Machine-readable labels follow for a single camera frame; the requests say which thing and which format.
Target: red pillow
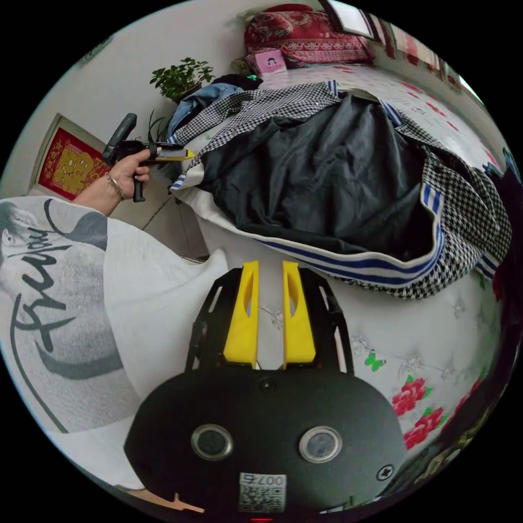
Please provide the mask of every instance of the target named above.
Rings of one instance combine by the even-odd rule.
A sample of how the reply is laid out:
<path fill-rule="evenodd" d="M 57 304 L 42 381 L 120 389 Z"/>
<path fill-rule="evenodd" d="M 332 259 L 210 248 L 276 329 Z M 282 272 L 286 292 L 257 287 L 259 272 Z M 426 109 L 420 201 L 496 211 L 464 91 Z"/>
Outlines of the red pillow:
<path fill-rule="evenodd" d="M 258 13 L 245 29 L 247 53 L 280 49 L 289 67 L 308 64 L 371 63 L 374 53 L 365 37 L 334 31 L 319 11 Z"/>
<path fill-rule="evenodd" d="M 314 11 L 310 5 L 304 4 L 280 4 L 274 7 L 269 7 L 263 11 L 264 13 L 274 13 L 278 11 Z"/>

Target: pink box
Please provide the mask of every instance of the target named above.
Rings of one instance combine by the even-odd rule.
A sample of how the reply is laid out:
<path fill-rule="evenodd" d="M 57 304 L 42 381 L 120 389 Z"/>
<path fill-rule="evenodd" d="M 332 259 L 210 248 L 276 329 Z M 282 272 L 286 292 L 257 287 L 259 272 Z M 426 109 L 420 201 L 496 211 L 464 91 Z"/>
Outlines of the pink box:
<path fill-rule="evenodd" d="M 282 52 L 279 49 L 256 53 L 254 62 L 260 76 L 272 75 L 276 72 L 287 70 Z"/>

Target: white t-shirt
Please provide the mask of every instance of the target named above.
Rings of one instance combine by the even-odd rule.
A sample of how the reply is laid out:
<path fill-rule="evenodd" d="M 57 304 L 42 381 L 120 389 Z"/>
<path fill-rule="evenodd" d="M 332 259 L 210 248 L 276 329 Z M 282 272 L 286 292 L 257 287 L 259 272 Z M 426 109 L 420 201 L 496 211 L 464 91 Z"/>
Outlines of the white t-shirt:
<path fill-rule="evenodd" d="M 62 200 L 0 200 L 0 343 L 49 438 L 110 484 L 140 402 L 184 370 L 221 251 L 191 265 L 147 233 Z"/>

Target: camera lens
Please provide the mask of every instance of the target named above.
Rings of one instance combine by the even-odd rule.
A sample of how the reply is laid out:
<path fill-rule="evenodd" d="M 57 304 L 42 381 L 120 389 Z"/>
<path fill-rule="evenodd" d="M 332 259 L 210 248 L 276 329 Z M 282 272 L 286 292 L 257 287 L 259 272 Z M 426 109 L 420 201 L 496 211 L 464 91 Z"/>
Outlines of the camera lens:
<path fill-rule="evenodd" d="M 300 454 L 310 463 L 325 463 L 334 459 L 342 449 L 342 438 L 330 427 L 314 427 L 300 440 Z"/>
<path fill-rule="evenodd" d="M 233 439 L 223 427 L 206 424 L 192 433 L 191 446 L 202 459 L 219 461 L 232 452 Z"/>

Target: bed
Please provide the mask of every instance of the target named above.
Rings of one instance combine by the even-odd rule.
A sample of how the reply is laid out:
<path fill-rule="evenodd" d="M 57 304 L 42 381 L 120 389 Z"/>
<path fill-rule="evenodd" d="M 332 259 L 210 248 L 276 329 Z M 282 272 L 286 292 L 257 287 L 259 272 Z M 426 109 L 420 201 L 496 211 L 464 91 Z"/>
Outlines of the bed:
<path fill-rule="evenodd" d="M 366 65 L 325 65 L 268 76 L 261 89 L 335 79 L 340 89 L 362 88 L 396 106 L 474 167 L 491 162 L 490 151 L 441 101 L 385 71 Z M 223 123 L 187 147 L 198 153 Z M 197 187 L 172 190 L 197 216 L 209 252 L 224 250 L 229 268 L 260 261 L 259 367 L 282 361 L 282 260 L 278 252 L 232 232 L 212 196 Z M 478 274 L 423 301 L 397 298 L 329 279 L 347 321 L 355 374 L 374 385 L 397 408 L 411 457 L 427 447 L 460 401 L 489 369 L 500 337 L 500 304 Z M 414 408 L 405 391 L 419 395 Z M 438 413 L 436 426 L 409 443 L 415 425 Z"/>

